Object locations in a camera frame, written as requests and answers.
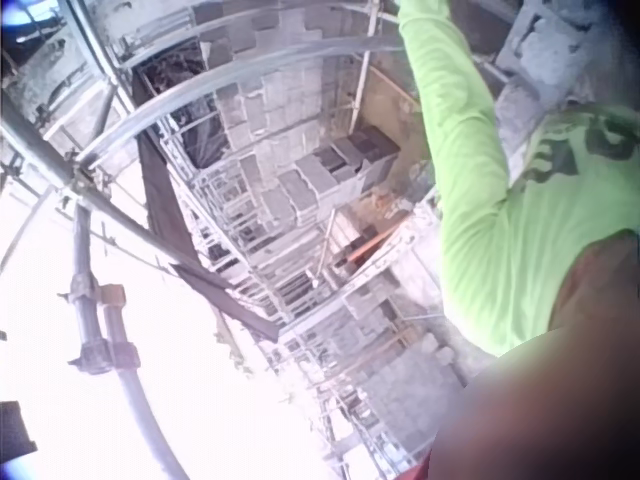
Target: curved metal pipe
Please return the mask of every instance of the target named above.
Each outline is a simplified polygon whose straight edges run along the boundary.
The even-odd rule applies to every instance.
[[[209,22],[201,23],[200,25],[192,26],[185,30],[179,30],[177,32],[172,32],[164,37],[160,37],[159,39],[151,42],[149,45],[146,45],[140,49],[139,52],[134,54],[128,60],[122,62],[122,68],[134,68],[137,65],[140,65],[145,60],[153,57],[154,55],[173,47],[185,40],[188,40],[193,37],[197,37],[198,35],[208,32],[210,30],[214,30],[220,27],[227,27],[229,25],[234,24],[239,20],[251,19],[257,17],[259,15],[264,15],[269,12],[279,12],[283,10],[304,10],[306,7],[313,6],[321,6],[321,7],[329,7],[329,8],[342,8],[344,10],[349,10],[353,12],[360,12],[369,14],[370,8],[366,3],[356,3],[356,2],[315,2],[312,5],[299,5],[299,4],[291,4],[291,5],[270,5],[260,8],[252,8],[250,10],[243,10],[242,12],[233,13],[231,15],[226,15],[224,17],[216,18]]]
[[[111,127],[80,153],[78,161],[90,158],[93,167],[109,152],[122,148],[127,141],[174,110],[197,98],[235,82],[248,80],[285,65],[305,60],[351,55],[366,51],[401,50],[402,40],[396,35],[377,37],[333,38],[303,42],[263,55],[234,60],[214,70],[201,73],[146,102],[128,117]]]

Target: construction site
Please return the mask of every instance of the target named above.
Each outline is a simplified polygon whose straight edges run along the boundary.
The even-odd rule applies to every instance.
[[[495,99],[512,180],[548,112],[571,101],[640,108],[638,64],[622,38],[603,40],[611,20],[593,2],[450,3]],[[6,385],[44,372],[50,393],[21,400],[20,384],[0,400],[20,400],[27,427],[39,395],[63,405],[116,376],[142,432],[130,454],[150,456],[157,473],[104,478],[225,478],[194,466],[204,446],[175,440],[189,405],[209,401],[194,385],[224,362],[304,419],[318,478],[393,480],[421,462],[494,357],[448,319],[439,194],[398,8],[3,9],[0,360]],[[51,355],[38,355],[34,335],[55,344]],[[223,353],[204,361],[199,348]],[[74,385],[64,394],[46,380],[54,370]],[[65,468],[47,478],[90,478]]]

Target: vertical pole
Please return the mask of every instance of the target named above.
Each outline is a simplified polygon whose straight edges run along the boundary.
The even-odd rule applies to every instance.
[[[380,12],[380,0],[370,0],[369,8],[371,13],[369,16],[369,28],[367,36],[373,37],[376,34],[378,25],[378,13]],[[356,98],[353,101],[353,112],[351,113],[351,123],[349,125],[349,135],[353,133],[358,122],[358,115],[362,107],[362,96],[364,95],[364,87],[367,83],[367,73],[369,73],[369,63],[371,63],[371,50],[364,52],[362,57],[362,67],[360,68],[360,77],[358,78],[358,88],[356,90]]]

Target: bright sky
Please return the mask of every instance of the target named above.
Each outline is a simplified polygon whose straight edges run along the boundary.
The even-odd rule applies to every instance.
[[[0,252],[26,209],[0,203]],[[335,478],[309,424],[268,379],[248,381],[214,341],[202,298],[173,278],[94,242],[98,279],[125,285],[125,324],[165,436],[192,479]],[[41,222],[0,277],[0,400],[19,400],[39,447],[37,478],[163,478],[124,405],[114,374],[67,365],[80,351],[72,307],[56,297],[71,278],[70,231]]]

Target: metal bracket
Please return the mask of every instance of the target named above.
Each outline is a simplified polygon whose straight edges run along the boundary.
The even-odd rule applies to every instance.
[[[109,372],[114,363],[109,342],[101,338],[84,343],[80,350],[80,357],[68,363],[89,375],[101,375]]]
[[[100,288],[100,299],[98,303],[107,307],[123,308],[127,304],[127,295],[122,285],[102,285]]]
[[[78,298],[92,298],[100,303],[102,289],[91,272],[77,273],[71,279],[69,293],[61,295],[67,302],[74,303]]]
[[[116,370],[136,370],[140,368],[138,349],[131,342],[111,344],[112,367]]]

